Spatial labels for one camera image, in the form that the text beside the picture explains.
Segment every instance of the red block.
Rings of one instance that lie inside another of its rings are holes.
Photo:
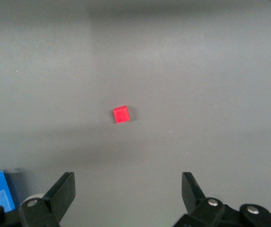
[[[117,107],[113,110],[113,115],[115,116],[116,123],[123,123],[130,121],[127,106]]]

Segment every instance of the bolt head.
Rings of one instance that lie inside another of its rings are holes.
[[[27,203],[27,206],[28,206],[28,207],[32,207],[32,206],[36,205],[37,202],[38,202],[38,200],[30,200],[30,201]]]
[[[210,206],[217,207],[219,203],[215,199],[209,199],[208,203]]]
[[[256,207],[248,206],[247,211],[251,214],[259,214],[259,210]]]

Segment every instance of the gray table surface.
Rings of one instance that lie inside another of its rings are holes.
[[[63,227],[170,227],[183,171],[271,211],[271,0],[0,0],[0,170],[74,171]]]

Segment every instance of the red cube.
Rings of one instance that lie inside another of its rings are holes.
[[[123,123],[130,121],[127,106],[117,107],[113,110],[113,115],[115,116],[116,123]]]

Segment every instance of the screw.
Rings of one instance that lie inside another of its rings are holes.
[[[217,207],[219,203],[215,199],[209,199],[208,203],[210,206]]]
[[[259,210],[253,206],[248,206],[247,211],[249,211],[251,214],[259,214]]]
[[[36,205],[37,202],[38,202],[37,200],[31,200],[31,201],[29,201],[29,202],[27,203],[27,206],[28,206],[28,207],[32,207],[32,206]]]

